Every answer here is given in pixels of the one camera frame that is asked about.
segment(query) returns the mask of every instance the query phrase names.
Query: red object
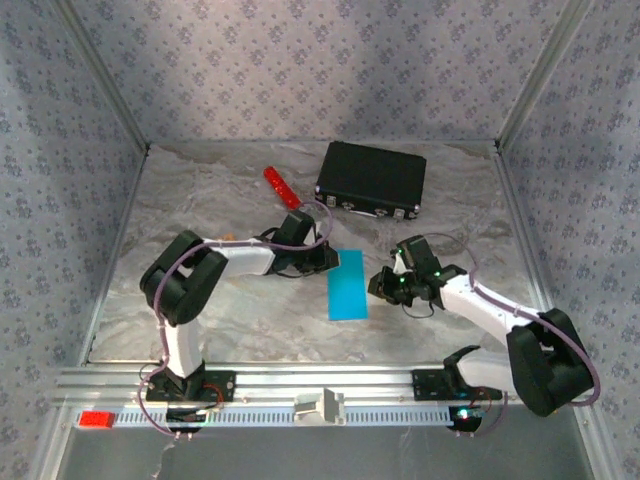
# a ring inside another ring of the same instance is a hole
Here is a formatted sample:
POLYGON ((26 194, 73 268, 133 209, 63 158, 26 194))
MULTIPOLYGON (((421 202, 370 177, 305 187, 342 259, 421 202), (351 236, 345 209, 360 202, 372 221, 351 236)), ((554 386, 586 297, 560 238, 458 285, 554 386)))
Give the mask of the red object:
POLYGON ((276 193, 280 196, 284 204, 291 210, 295 210, 302 203, 298 196, 283 180, 278 171, 273 167, 264 169, 264 178, 271 184, 276 193))
POLYGON ((111 428, 116 420, 113 412, 85 411, 80 416, 78 425, 85 428, 111 428))

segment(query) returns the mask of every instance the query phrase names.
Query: robotic arm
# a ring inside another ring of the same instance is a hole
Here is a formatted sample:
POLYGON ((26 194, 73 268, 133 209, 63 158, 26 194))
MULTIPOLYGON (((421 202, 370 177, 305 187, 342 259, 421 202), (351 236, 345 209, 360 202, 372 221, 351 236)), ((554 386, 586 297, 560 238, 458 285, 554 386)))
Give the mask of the robotic arm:
POLYGON ((288 251, 273 244, 291 247, 318 243, 320 228, 313 218, 300 210, 290 212, 279 228, 242 242, 212 241, 186 230, 167 247, 140 280, 147 304, 153 308, 160 282, 186 252, 203 243, 166 282, 159 310, 165 326, 169 362, 162 372, 170 382, 166 387, 171 399, 199 400, 205 383, 205 365, 198 345, 196 317, 205 307, 219 280, 238 275, 271 275, 294 267, 301 276, 319 273, 339 264, 339 257, 328 242, 315 248, 288 251))
POLYGON ((456 352, 444 362, 449 383, 462 389, 517 392, 539 416, 548 416, 594 386, 587 365, 566 340, 535 321, 541 318, 550 323, 584 351, 571 320, 561 310, 540 313, 520 306, 474 282, 460 267, 442 267, 424 236, 403 240, 391 255, 394 267, 383 267, 371 279, 370 294, 393 305, 410 307, 416 298, 435 304, 468 318, 508 350, 508 354, 496 354, 471 346, 456 352))

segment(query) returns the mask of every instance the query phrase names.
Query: blue rectangle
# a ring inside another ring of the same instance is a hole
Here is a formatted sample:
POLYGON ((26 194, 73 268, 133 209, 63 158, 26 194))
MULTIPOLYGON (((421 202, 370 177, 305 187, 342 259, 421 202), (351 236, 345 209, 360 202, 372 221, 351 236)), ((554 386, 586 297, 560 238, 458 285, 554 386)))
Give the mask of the blue rectangle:
POLYGON ((338 250, 340 266, 329 270, 329 320, 368 318, 361 250, 338 250))

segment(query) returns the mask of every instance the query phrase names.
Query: cable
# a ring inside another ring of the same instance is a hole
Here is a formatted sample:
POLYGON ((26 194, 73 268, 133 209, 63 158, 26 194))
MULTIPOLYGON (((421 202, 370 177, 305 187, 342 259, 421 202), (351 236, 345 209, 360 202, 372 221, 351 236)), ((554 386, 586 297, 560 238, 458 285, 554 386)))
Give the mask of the cable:
POLYGON ((509 313, 509 314, 514 315, 516 317, 520 316, 520 317, 526 318, 527 320, 530 320, 532 322, 539 323, 544 328, 546 328, 547 330, 549 330, 550 332, 555 334, 557 337, 559 337, 565 344, 567 344, 569 346, 569 348, 571 348, 571 350, 573 350, 576 353, 576 355, 578 355, 580 360, 582 360, 582 362, 587 367, 587 370, 589 371, 589 374, 591 375, 591 379, 593 380, 593 393, 586 400, 582 400, 582 401, 578 401, 578 402, 569 402, 569 405, 571 405, 573 407, 588 407, 589 405, 593 405, 598 400, 598 398, 600 397, 600 393, 602 391, 602 386, 601 386, 601 382, 600 382, 600 376, 598 375, 598 371, 596 370, 595 365, 593 364, 593 362, 591 361, 591 359, 589 358, 587 353, 582 348, 580 348, 580 346, 576 342, 574 342, 571 339, 571 337, 569 337, 566 333, 564 333, 562 330, 560 330, 559 328, 557 328, 555 325, 553 325, 552 323, 548 322, 547 320, 544 320, 543 318, 540 318, 540 317, 538 317, 536 315, 532 315, 529 312, 521 311, 521 310, 518 310, 517 308, 512 308, 510 305, 507 305, 506 303, 504 303, 504 302, 502 302, 502 301, 500 301, 500 300, 498 300, 496 298, 493 298, 487 292, 482 290, 480 288, 480 286, 477 284, 476 280, 475 280, 475 274, 478 271, 478 269, 480 268, 480 264, 478 263, 478 260, 477 260, 476 256, 473 254, 473 252, 471 251, 471 249, 467 245, 462 243, 460 240, 458 240, 457 238, 453 237, 452 235, 448 235, 446 233, 427 233, 427 234, 425 234, 425 236, 427 236, 427 235, 440 235, 440 236, 443 236, 443 237, 450 238, 451 240, 456 242, 458 245, 462 246, 462 248, 464 248, 467 251, 467 253, 471 257, 471 260, 473 261, 473 268, 469 271, 469 283, 471 285, 471 289, 476 294, 478 294, 478 296, 480 298, 482 298, 483 300, 486 300, 487 302, 489 302, 494 307, 498 307, 500 310, 502 310, 502 311, 504 311, 506 313, 509 313))
POLYGON ((160 364, 156 363, 156 362, 149 362, 149 363, 145 363, 144 365, 142 365, 140 367, 140 370, 138 370, 138 377, 140 378, 140 380, 144 380, 144 377, 142 376, 142 370, 147 368, 149 365, 160 365, 160 364))
POLYGON ((505 417, 507 416, 507 406, 509 404, 508 392, 502 392, 502 397, 503 397, 502 408, 500 409, 500 414, 498 415, 498 418, 496 418, 495 422, 493 422, 487 428, 480 430, 480 432, 474 432, 474 433, 456 432, 456 435, 459 437, 462 436, 462 437, 471 437, 471 438, 483 437, 485 435, 490 434, 496 428, 498 428, 500 424, 504 421, 505 417))
POLYGON ((156 317, 158 319, 158 330, 160 332, 160 342, 162 344, 162 364, 159 365, 157 368, 155 368, 153 371, 151 371, 149 374, 147 374, 144 379, 140 382, 140 385, 138 386, 138 391, 136 394, 136 397, 138 399, 138 405, 140 405, 140 409, 142 410, 143 415, 145 416, 145 418, 151 423, 151 425, 158 430, 160 433, 164 434, 164 435, 168 435, 171 437, 174 437, 175 434, 173 432, 171 432, 170 430, 167 430, 165 428, 163 428, 160 424, 158 424, 149 414, 149 412, 147 411, 146 407, 144 406, 144 402, 142 401, 142 390, 144 389, 145 384, 148 384, 149 381, 151 380, 151 378, 154 375, 157 375, 161 372, 163 372, 167 366, 169 365, 169 344, 167 342, 167 334, 166 334, 166 319, 164 317, 164 315, 160 312, 160 298, 162 296, 162 292, 164 290, 164 287, 166 286, 167 282, 169 281, 169 278, 171 278, 171 276, 175 273, 175 271, 184 263, 184 261, 188 258, 190 258, 191 256, 193 256, 194 253, 202 250, 203 248, 208 248, 208 247, 217 247, 217 248, 233 248, 233 247, 257 247, 257 248, 273 248, 273 249, 278 249, 278 250, 285 250, 285 251, 290 251, 290 252, 303 252, 305 250, 312 250, 320 245, 322 245, 328 238, 329 235, 331 233, 331 231, 333 230, 333 215, 331 214, 331 210, 329 209, 329 207, 327 207, 326 205, 313 200, 312 202, 303 202, 300 207, 303 206, 309 206, 309 205, 316 205, 321 207, 325 213, 327 214, 328 217, 328 225, 327 225, 327 231, 325 232, 324 235, 320 236, 319 240, 316 240, 314 243, 312 243, 311 245, 304 245, 301 247, 294 247, 294 246, 290 246, 290 245, 280 245, 280 244, 276 244, 276 243, 272 243, 272 242, 264 242, 264 241, 260 241, 260 240, 246 240, 246 241, 224 241, 224 240, 211 240, 211 241, 206 241, 203 242, 199 245, 196 245, 195 247, 189 249, 188 251, 186 251, 180 258, 178 258, 178 260, 176 260, 176 262, 171 265, 171 267, 169 267, 169 269, 167 270, 167 273, 164 274, 164 276, 162 277, 162 280, 160 280, 160 283, 158 284, 158 288, 156 290, 155 296, 153 297, 153 311, 156 314, 156 317))
POLYGON ((416 320, 422 320, 424 318, 433 317, 436 312, 433 310, 433 305, 431 305, 431 302, 429 302, 429 308, 431 309, 431 313, 429 313, 428 315, 413 315, 413 314, 407 312, 406 305, 404 303, 402 304, 402 311, 405 313, 405 315, 407 315, 408 317, 411 317, 411 318, 415 318, 416 320))

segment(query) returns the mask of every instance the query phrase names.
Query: wall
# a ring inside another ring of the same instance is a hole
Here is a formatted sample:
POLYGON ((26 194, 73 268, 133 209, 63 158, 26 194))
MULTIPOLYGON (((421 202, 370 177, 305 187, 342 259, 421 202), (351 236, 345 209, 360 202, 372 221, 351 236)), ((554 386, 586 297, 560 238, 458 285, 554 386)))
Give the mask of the wall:
POLYGON ((73 0, 152 142, 495 138, 565 0, 73 0))
POLYGON ((46 2, 0 3, 0 478, 78 360, 141 152, 46 2))
POLYGON ((640 6, 596 2, 506 153, 560 308, 640 478, 640 6))

